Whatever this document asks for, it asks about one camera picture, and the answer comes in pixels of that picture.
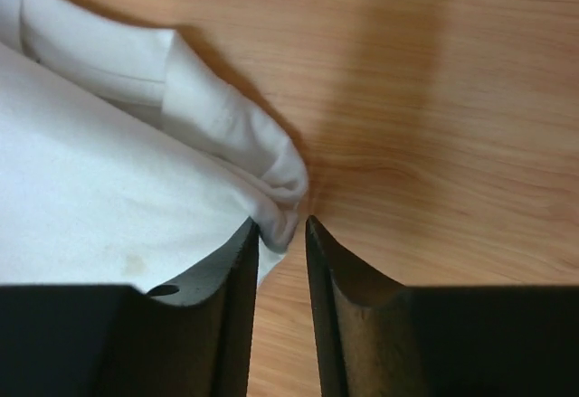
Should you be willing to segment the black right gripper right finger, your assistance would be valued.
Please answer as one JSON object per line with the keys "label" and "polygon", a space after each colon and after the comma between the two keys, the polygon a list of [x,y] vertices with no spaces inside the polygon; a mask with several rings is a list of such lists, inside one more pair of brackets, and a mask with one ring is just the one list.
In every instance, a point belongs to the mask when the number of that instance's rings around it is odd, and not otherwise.
{"label": "black right gripper right finger", "polygon": [[325,396],[575,396],[575,286],[406,286],[305,231]]}

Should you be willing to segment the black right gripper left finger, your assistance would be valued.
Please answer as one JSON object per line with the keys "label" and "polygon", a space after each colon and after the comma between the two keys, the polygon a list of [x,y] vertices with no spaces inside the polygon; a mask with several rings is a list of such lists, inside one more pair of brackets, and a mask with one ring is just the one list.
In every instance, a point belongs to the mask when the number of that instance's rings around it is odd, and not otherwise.
{"label": "black right gripper left finger", "polygon": [[148,292],[122,285],[1,289],[4,396],[243,396],[259,230]]}

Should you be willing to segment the white t shirt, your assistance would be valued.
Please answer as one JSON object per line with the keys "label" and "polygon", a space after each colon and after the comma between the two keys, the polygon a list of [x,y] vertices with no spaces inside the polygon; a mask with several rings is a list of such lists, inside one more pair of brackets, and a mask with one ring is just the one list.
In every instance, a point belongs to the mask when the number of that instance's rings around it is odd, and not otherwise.
{"label": "white t shirt", "polygon": [[247,220],[260,277],[308,189],[284,129],[172,29],[1,0],[1,280],[150,290]]}

